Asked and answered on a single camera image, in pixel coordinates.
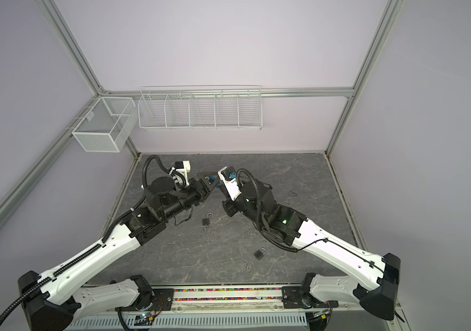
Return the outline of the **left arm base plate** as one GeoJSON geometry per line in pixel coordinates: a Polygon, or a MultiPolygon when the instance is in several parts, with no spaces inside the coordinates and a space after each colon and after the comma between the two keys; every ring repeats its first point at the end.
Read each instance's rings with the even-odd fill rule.
{"type": "Polygon", "coordinates": [[[167,311],[171,309],[174,294],[173,288],[155,288],[151,292],[140,293],[131,305],[120,309],[124,312],[167,311]]]}

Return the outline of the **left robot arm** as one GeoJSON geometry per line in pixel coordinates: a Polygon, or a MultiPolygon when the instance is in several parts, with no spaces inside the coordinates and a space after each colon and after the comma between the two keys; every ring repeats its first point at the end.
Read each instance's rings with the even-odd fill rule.
{"type": "Polygon", "coordinates": [[[77,255],[38,274],[18,280],[20,295],[0,315],[0,328],[21,307],[31,330],[64,330],[74,321],[107,309],[147,308],[152,288],[141,275],[114,285],[86,287],[86,283],[119,258],[146,244],[183,211],[205,201],[219,177],[206,172],[190,176],[191,165],[179,161],[167,168],[158,155],[149,156],[142,169],[142,196],[112,221],[103,236],[77,255]]]}

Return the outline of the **silver padlock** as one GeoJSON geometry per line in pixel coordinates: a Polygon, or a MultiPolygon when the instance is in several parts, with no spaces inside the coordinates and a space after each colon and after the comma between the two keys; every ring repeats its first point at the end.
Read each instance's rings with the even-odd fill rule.
{"type": "Polygon", "coordinates": [[[213,219],[213,214],[212,214],[211,212],[209,212],[209,213],[206,215],[206,217],[202,219],[202,225],[203,225],[204,227],[210,226],[212,219],[213,219]]]}

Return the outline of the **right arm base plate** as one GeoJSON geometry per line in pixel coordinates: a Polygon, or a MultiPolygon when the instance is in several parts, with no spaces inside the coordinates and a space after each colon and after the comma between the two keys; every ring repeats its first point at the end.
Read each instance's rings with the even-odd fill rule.
{"type": "Polygon", "coordinates": [[[320,301],[312,296],[308,288],[302,286],[284,286],[282,303],[286,309],[338,308],[338,301],[320,301]]]}

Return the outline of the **dark grey padlock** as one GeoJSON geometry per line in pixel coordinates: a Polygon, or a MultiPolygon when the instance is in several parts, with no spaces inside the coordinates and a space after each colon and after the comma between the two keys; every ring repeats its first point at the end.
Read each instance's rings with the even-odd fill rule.
{"type": "Polygon", "coordinates": [[[266,252],[267,252],[267,250],[266,250],[265,248],[259,248],[258,250],[256,250],[256,251],[254,252],[253,255],[254,255],[254,257],[255,257],[258,261],[260,261],[260,260],[264,257],[264,255],[266,254],[266,252]]]}

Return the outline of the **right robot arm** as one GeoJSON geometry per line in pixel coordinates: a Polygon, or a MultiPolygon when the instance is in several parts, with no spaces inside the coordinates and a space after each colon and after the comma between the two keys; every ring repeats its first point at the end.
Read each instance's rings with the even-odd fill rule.
{"type": "Polygon", "coordinates": [[[228,216],[241,214],[267,241],[287,252],[307,252],[352,278],[350,285],[323,285],[323,276],[308,274],[302,295],[326,301],[357,302],[366,312],[391,321],[397,313],[401,260],[358,248],[329,233],[292,207],[278,204],[268,184],[257,180],[247,169],[224,167],[218,171],[220,189],[226,199],[228,216]]]}

